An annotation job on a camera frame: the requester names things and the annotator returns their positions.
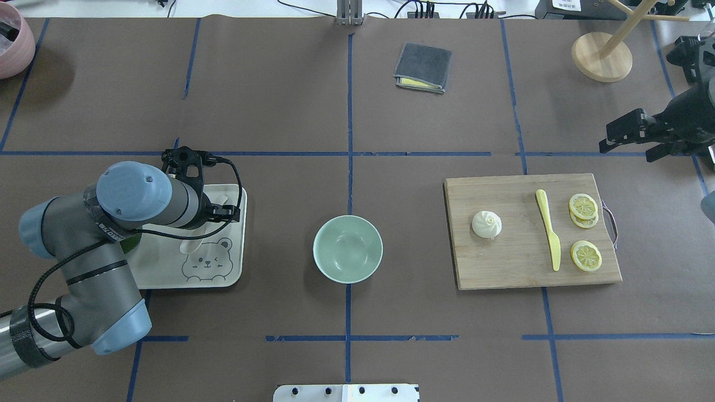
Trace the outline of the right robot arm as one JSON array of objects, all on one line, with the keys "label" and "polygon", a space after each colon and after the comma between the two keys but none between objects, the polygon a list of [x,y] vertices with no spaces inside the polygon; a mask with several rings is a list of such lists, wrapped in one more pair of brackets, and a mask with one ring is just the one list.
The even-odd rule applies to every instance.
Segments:
[{"label": "right robot arm", "polygon": [[692,85],[667,104],[663,112],[649,116],[637,108],[606,125],[600,153],[628,144],[656,143],[646,151],[646,160],[666,156],[695,155],[713,145],[713,38],[677,38],[667,61],[683,68]]}]

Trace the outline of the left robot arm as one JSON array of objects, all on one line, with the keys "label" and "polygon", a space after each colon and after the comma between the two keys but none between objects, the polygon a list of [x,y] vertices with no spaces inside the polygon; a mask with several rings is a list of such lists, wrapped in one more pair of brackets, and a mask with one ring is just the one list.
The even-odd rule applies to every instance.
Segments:
[{"label": "left robot arm", "polygon": [[163,167],[118,162],[77,193],[28,209],[18,224],[34,255],[55,260],[27,302],[2,313],[2,379],[39,369],[89,346],[106,356],[151,330],[146,300],[121,242],[135,235],[185,237],[145,226],[220,229],[239,219],[239,204],[211,203],[203,168],[231,160],[189,147],[164,150]]}]

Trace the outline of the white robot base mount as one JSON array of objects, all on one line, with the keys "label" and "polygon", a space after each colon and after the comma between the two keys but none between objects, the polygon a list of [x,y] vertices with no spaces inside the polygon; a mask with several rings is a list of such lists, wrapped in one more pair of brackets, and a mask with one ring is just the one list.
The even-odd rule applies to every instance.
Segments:
[{"label": "white robot base mount", "polygon": [[273,401],[420,401],[416,384],[312,384],[279,386]]}]

